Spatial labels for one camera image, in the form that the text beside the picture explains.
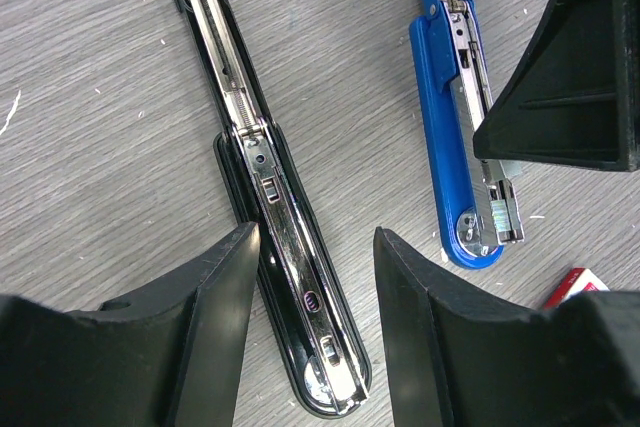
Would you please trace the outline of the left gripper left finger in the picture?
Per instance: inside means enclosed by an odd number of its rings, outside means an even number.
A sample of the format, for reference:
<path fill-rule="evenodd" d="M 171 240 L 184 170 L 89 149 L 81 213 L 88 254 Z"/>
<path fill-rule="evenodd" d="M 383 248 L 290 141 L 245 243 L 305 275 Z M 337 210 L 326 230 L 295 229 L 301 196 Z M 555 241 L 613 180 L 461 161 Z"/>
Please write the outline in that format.
<path fill-rule="evenodd" d="M 1 299 L 5 426 L 229 426 L 260 234 L 243 224 L 95 311 Z"/>

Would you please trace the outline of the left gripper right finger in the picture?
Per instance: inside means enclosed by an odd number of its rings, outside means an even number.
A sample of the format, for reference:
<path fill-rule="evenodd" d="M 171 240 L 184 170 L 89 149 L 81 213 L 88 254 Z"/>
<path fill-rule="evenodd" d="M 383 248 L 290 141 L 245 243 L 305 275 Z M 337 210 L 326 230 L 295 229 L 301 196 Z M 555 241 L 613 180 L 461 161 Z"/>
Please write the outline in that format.
<path fill-rule="evenodd" d="M 398 426 L 635 426 L 639 296 L 586 292 L 529 309 L 374 234 Z"/>

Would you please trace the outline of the red white staple box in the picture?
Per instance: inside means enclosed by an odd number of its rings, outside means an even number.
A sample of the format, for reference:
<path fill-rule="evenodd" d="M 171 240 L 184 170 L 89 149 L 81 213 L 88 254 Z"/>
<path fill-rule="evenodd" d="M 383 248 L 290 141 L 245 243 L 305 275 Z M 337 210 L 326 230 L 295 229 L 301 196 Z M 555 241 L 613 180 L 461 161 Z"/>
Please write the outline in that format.
<path fill-rule="evenodd" d="M 552 309 L 572 296 L 584 291 L 608 291 L 609 288 L 591 269 L 572 268 L 563 277 L 543 305 L 543 309 Z"/>

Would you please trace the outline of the blue stapler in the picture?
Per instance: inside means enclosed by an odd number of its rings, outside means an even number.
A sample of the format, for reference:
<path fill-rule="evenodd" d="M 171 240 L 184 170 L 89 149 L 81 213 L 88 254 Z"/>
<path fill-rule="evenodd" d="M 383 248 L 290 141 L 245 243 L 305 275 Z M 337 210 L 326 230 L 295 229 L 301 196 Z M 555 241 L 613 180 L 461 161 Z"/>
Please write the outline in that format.
<path fill-rule="evenodd" d="M 484 269 L 524 232 L 514 161 L 478 158 L 473 136 L 493 105 L 474 0 L 421 0 L 409 37 L 443 250 L 456 265 Z M 490 202 L 507 201 L 511 230 L 497 232 Z"/>

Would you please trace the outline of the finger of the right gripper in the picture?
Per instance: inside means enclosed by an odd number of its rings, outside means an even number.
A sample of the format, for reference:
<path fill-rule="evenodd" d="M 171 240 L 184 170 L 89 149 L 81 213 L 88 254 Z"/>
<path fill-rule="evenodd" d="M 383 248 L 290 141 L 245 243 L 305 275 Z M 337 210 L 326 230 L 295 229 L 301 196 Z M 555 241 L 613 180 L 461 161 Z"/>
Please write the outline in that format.
<path fill-rule="evenodd" d="M 549 0 L 474 134 L 480 159 L 639 168 L 639 0 Z"/>

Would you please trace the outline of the silver staple strip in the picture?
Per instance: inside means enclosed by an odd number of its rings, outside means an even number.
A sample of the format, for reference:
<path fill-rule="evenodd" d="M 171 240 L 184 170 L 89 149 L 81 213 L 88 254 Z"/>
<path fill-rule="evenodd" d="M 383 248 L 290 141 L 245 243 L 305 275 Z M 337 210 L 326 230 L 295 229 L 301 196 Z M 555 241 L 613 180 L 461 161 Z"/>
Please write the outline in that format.
<path fill-rule="evenodd" d="M 497 232 L 509 232 L 511 220 L 509 209 L 505 199 L 496 199 L 490 202 L 493 224 Z"/>

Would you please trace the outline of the black stapler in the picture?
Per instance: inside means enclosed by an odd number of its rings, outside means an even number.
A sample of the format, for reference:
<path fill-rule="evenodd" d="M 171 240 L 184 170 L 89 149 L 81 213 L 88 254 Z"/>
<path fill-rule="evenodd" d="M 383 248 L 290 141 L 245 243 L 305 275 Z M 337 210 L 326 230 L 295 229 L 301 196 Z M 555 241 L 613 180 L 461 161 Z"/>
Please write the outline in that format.
<path fill-rule="evenodd" d="M 369 396 L 371 364 L 229 0 L 174 0 L 222 124 L 213 148 L 236 219 L 260 231 L 258 285 L 292 389 L 324 419 Z"/>

